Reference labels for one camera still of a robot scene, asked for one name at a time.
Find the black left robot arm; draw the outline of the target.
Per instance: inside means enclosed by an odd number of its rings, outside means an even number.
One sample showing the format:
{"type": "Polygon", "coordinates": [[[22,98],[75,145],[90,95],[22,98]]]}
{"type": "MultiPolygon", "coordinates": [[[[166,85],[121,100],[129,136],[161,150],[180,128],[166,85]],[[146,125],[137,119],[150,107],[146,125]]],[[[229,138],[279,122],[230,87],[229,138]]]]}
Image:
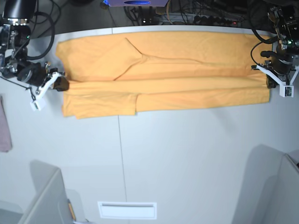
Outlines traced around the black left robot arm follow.
{"type": "Polygon", "coordinates": [[[252,68],[260,70],[267,76],[267,87],[277,85],[285,91],[290,91],[299,67],[294,66],[294,59],[299,56],[299,18],[291,0],[249,0],[247,18],[250,28],[259,44],[276,44],[275,50],[261,51],[260,56],[266,58],[264,63],[258,63],[252,68]],[[252,23],[255,10],[264,4],[267,17],[271,21],[276,36],[269,39],[261,37],[252,23]]]}

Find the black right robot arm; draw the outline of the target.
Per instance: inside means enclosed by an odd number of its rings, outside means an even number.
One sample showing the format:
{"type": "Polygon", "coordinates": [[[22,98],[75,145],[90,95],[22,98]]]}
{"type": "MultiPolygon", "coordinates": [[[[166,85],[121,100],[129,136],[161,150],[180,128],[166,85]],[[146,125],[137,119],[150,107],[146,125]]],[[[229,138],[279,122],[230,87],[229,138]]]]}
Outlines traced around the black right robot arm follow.
{"type": "Polygon", "coordinates": [[[51,50],[55,39],[55,23],[52,17],[37,10],[35,0],[7,0],[0,24],[0,73],[6,78],[17,78],[19,82],[35,86],[39,91],[66,91],[69,82],[57,68],[49,69],[38,60],[51,50]],[[27,46],[32,30],[29,22],[33,17],[45,17],[50,23],[51,38],[47,49],[38,56],[29,56],[27,46]]]}

